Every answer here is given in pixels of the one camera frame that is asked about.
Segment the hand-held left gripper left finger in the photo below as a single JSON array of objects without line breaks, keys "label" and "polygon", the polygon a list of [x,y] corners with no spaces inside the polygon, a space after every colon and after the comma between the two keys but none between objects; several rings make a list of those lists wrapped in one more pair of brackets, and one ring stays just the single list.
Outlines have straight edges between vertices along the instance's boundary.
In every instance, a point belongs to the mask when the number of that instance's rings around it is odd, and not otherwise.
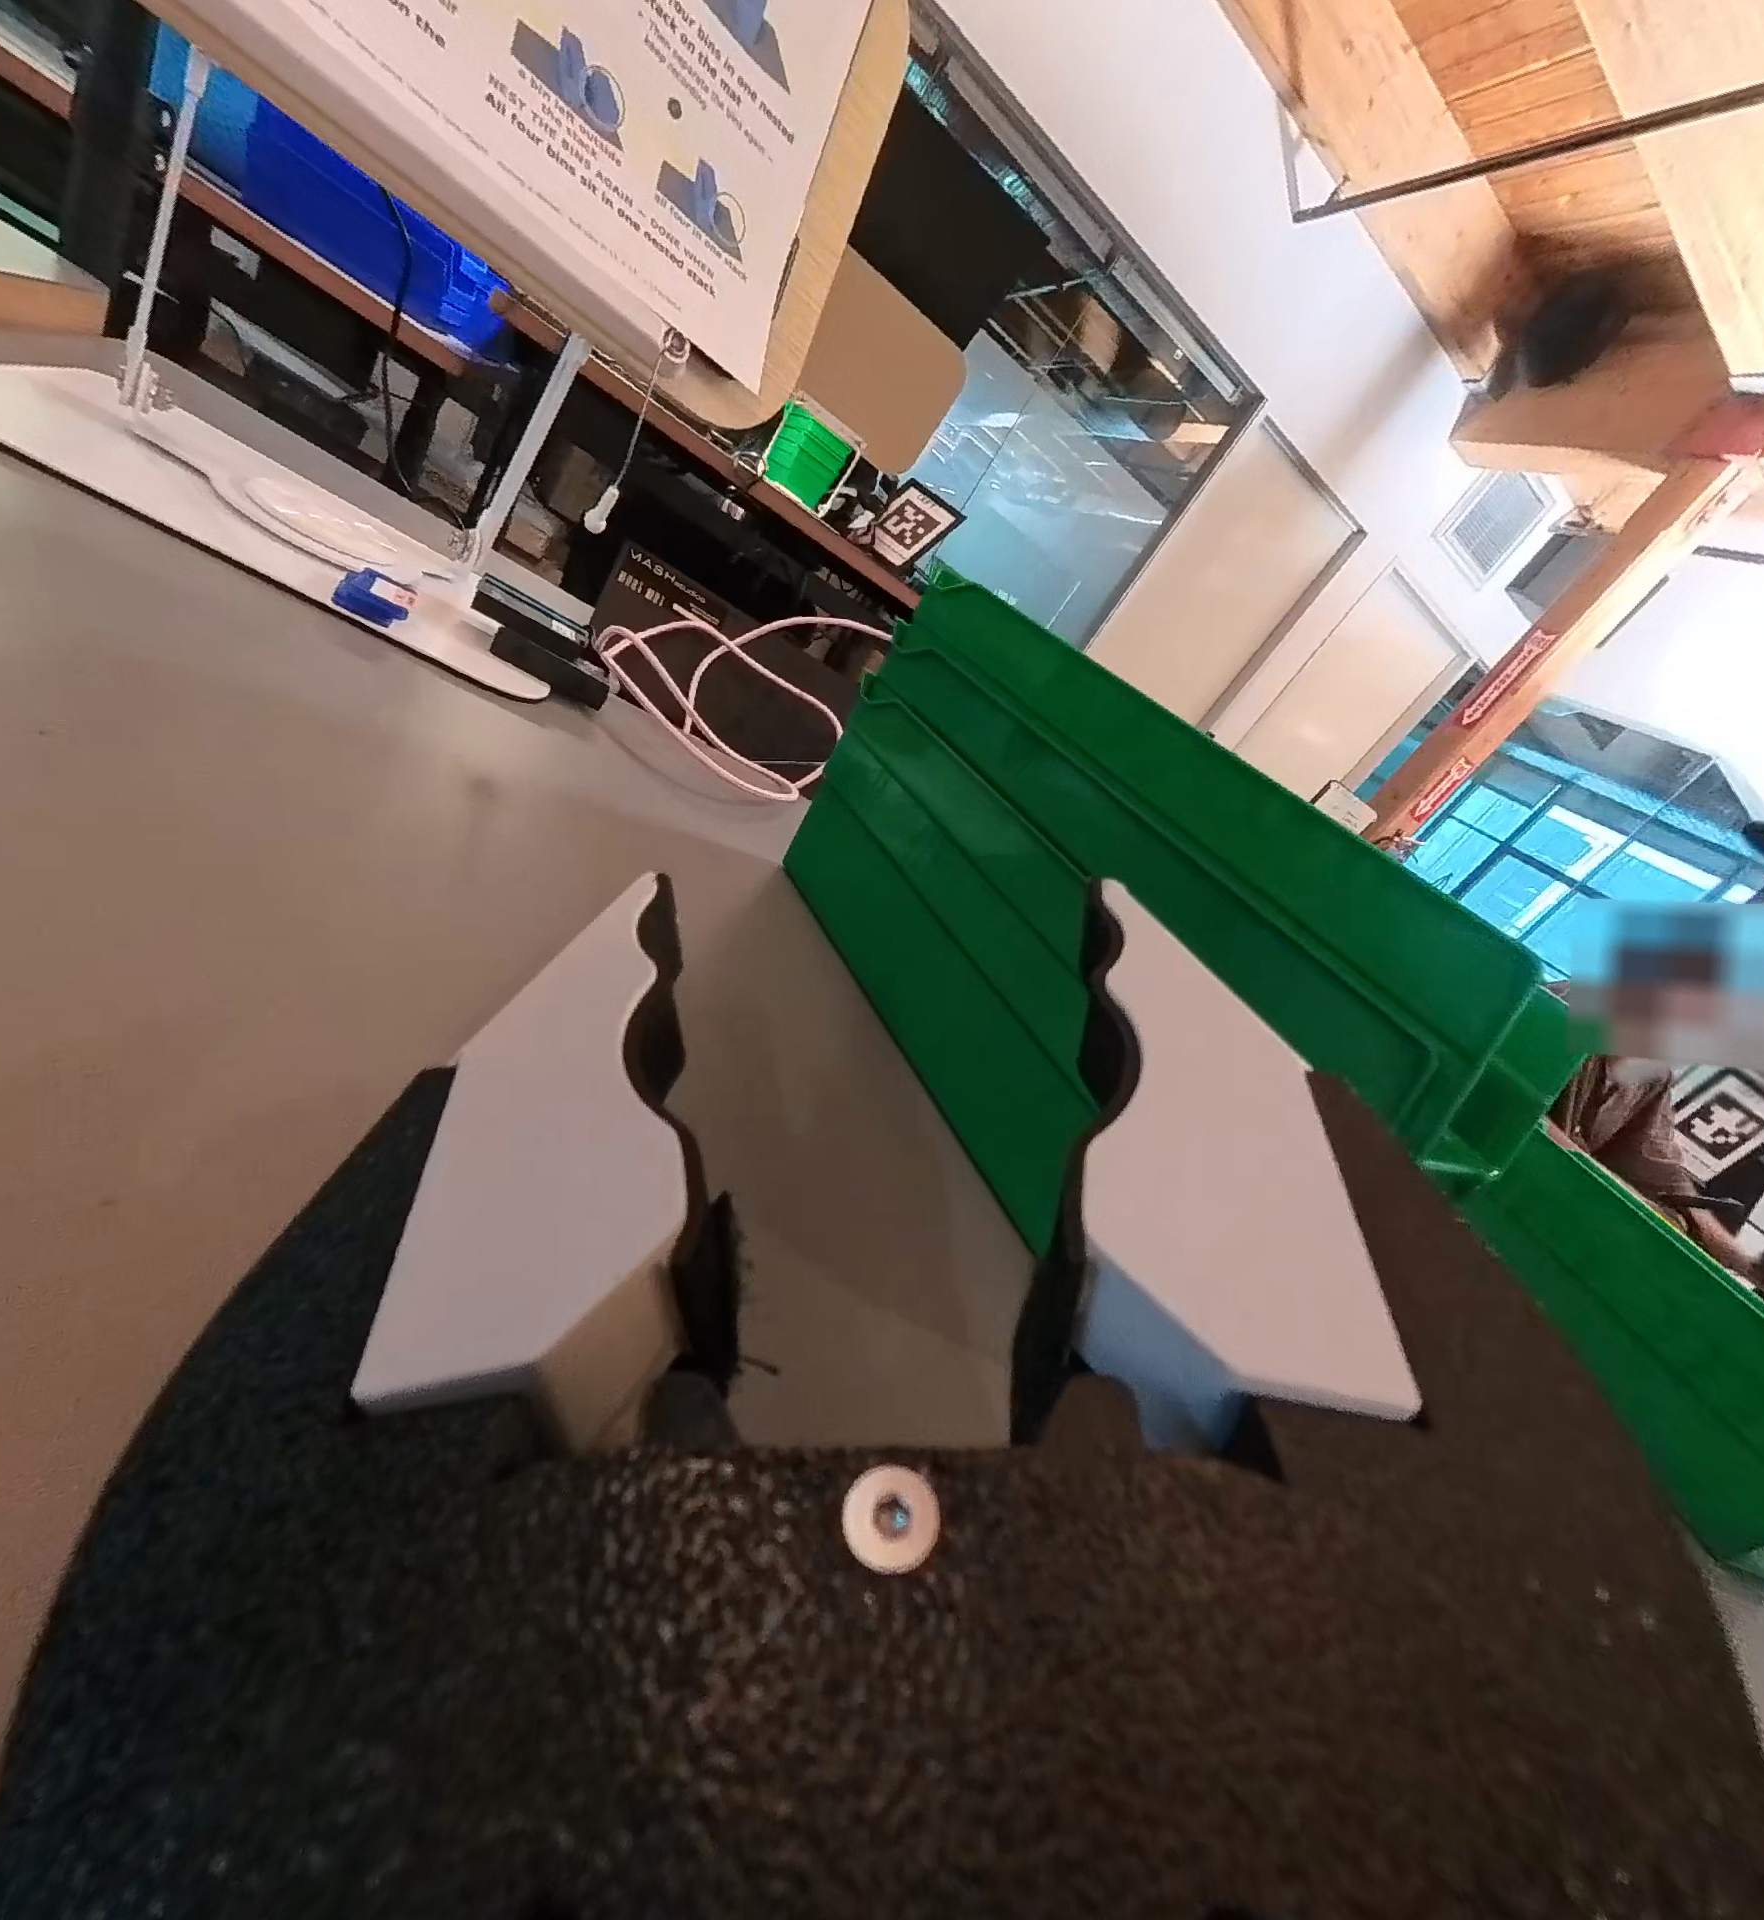
[{"label": "hand-held left gripper left finger", "polygon": [[457,1052],[359,1413],[516,1398],[559,1448],[735,1446],[738,1224],[670,1110],[680,971],[643,874]]}]

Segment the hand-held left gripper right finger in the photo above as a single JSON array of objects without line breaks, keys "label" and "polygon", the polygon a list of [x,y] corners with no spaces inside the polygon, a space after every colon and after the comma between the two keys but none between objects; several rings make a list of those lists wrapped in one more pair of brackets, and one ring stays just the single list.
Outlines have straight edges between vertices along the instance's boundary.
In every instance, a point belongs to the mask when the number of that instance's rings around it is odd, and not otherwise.
[{"label": "hand-held left gripper right finger", "polygon": [[1259,1403],[1409,1425],[1423,1400],[1308,1063],[1118,879],[1089,887],[1069,1143],[1012,1333],[1010,1441],[1116,1380],[1151,1448]]}]

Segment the green plastic bin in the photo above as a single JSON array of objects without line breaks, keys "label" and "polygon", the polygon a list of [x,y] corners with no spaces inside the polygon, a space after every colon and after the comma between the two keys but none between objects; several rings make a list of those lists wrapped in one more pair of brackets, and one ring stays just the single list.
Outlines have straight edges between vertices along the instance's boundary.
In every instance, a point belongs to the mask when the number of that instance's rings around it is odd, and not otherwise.
[{"label": "green plastic bin", "polygon": [[860,686],[783,872],[1034,1253],[1094,1112],[1098,879],[1448,1192],[1501,1175],[1572,1071],[1521,944],[961,578]]},{"label": "green plastic bin", "polygon": [[1429,1177],[1566,1335],[1636,1437],[1697,1544],[1764,1579],[1764,1288],[1554,1138],[1577,1052],[1558,989],[1536,989],[1462,1122],[1530,1118],[1505,1167],[1470,1173],[1444,1138]]}]

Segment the stack of blue bins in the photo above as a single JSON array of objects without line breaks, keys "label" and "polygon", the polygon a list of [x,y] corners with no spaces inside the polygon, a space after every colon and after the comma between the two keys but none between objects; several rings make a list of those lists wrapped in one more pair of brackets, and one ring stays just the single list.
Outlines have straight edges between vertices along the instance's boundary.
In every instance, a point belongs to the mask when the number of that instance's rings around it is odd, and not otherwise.
[{"label": "stack of blue bins", "polygon": [[199,94],[189,156],[244,207],[384,305],[400,303],[416,324],[467,352],[498,354],[504,320],[494,295],[506,279],[214,64]]}]

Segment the framed fiducial tag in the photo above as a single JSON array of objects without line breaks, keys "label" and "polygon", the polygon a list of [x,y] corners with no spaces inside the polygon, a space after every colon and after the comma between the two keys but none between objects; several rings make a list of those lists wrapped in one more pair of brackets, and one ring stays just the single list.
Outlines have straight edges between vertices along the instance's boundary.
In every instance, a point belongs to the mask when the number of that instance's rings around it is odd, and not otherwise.
[{"label": "framed fiducial tag", "polygon": [[909,574],[963,518],[940,492],[903,475],[868,526],[869,553],[897,574]]},{"label": "framed fiducial tag", "polygon": [[1736,1067],[1681,1069],[1669,1116],[1685,1171],[1708,1188],[1764,1153],[1764,1077]]}]

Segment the large window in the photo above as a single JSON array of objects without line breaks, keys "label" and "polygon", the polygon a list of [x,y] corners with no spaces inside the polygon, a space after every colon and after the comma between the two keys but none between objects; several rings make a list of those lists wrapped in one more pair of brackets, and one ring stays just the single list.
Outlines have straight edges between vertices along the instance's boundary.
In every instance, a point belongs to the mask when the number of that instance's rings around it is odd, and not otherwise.
[{"label": "large window", "polygon": [[1751,899],[1764,860],[1750,819],[1710,754],[1548,704],[1415,833],[1403,864],[1558,973],[1593,903]]}]

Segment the long red sign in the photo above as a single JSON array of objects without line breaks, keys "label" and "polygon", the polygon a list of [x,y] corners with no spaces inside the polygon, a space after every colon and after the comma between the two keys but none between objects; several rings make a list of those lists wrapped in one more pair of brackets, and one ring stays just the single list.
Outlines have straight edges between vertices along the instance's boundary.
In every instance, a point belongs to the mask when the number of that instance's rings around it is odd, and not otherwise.
[{"label": "long red sign", "polygon": [[1489,668],[1450,715],[1450,723],[1460,731],[1476,731],[1497,707],[1505,707],[1517,688],[1536,672],[1540,659],[1554,655],[1562,645],[1562,635],[1540,621]]}]

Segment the white door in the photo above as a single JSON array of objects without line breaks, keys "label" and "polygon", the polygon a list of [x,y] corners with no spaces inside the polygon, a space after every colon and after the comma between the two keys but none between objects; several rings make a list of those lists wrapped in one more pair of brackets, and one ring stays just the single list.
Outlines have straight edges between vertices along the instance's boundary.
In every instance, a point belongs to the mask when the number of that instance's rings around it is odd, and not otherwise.
[{"label": "white door", "polygon": [[1384,571],[1257,707],[1216,737],[1311,801],[1354,792],[1474,664],[1464,637],[1399,569]]},{"label": "white door", "polygon": [[1163,528],[1087,655],[1206,727],[1366,537],[1341,496],[1261,418]]}]

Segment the black cardboard box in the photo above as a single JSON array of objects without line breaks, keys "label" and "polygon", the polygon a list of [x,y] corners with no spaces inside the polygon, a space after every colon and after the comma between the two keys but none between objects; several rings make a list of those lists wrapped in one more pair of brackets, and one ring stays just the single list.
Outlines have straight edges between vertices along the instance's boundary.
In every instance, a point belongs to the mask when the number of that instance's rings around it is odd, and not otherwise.
[{"label": "black cardboard box", "polygon": [[742,641],[742,657],[723,655],[717,666],[740,666],[754,661],[766,668],[787,666],[797,659],[823,661],[824,651],[846,637],[823,617],[795,617],[774,633],[774,616],[750,614],[723,594],[707,588],[633,541],[621,541],[609,563],[590,616],[588,645],[596,657],[605,657],[607,633],[613,629],[648,633],[674,625],[672,633],[647,641],[648,655],[662,666],[684,674],[715,651],[693,627],[713,629]]}]

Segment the long wooden-edged desk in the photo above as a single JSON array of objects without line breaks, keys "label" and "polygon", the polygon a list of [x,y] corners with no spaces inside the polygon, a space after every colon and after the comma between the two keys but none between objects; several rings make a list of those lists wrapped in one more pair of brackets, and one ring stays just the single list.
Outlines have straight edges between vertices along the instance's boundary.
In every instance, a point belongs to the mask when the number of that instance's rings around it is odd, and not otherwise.
[{"label": "long wooden-edged desk", "polygon": [[916,608],[913,582],[776,490],[740,438],[676,406],[664,371],[629,371],[592,354],[547,432],[535,492],[559,477],[568,453],[615,483],[617,494],[605,533],[588,533],[582,510],[560,512],[572,528],[570,553],[633,543],[746,612],[780,604],[854,616],[862,606],[893,621]]}]

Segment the tan board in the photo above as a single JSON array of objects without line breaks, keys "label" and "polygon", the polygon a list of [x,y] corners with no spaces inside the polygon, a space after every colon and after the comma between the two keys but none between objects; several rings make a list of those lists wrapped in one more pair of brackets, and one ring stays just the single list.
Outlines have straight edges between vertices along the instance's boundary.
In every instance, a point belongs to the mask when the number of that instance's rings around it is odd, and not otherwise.
[{"label": "tan board", "polygon": [[901,475],[934,440],[965,381],[963,350],[846,248],[803,359],[797,397]]}]

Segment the black panel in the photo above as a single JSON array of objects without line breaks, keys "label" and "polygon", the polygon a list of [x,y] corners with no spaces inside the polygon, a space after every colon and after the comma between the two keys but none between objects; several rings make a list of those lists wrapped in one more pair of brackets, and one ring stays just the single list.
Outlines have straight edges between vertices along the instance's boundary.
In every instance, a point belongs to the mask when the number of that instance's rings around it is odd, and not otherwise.
[{"label": "black panel", "polygon": [[1042,226],[903,88],[848,246],[956,348],[1040,281]]}]

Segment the instruction poster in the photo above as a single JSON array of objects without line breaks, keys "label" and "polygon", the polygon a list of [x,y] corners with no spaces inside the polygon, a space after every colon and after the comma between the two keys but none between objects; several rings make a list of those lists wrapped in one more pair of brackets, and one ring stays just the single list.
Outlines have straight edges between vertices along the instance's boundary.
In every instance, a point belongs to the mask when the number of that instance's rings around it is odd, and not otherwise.
[{"label": "instruction poster", "polygon": [[527,301],[764,383],[875,4],[148,4]]}]

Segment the wooden post with red signs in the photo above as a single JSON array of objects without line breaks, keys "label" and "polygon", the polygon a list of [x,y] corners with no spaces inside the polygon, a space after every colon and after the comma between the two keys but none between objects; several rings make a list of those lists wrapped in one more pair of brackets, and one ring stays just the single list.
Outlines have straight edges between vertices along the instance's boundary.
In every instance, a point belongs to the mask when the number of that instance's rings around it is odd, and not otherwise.
[{"label": "wooden post with red signs", "polygon": [[1421,831],[1403,831],[1405,809],[1427,780],[1456,756],[1472,756],[1478,770],[1583,659],[1662,588],[1705,528],[1740,504],[1755,485],[1757,467],[1750,461],[1687,459],[1675,467],[1534,621],[1562,635],[1560,649],[1540,659],[1536,672],[1482,727],[1460,731],[1448,715],[1384,782],[1374,795],[1370,844],[1403,850]]}]

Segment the white wall vent grille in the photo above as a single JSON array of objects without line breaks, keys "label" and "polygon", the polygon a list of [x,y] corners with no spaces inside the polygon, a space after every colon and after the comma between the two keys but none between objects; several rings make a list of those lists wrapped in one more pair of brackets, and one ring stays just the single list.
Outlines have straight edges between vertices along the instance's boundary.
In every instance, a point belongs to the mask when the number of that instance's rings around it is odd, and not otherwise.
[{"label": "white wall vent grille", "polygon": [[1472,588],[1486,588],[1540,543],[1564,510],[1566,492],[1548,477],[1487,467],[1446,510],[1433,539]]}]

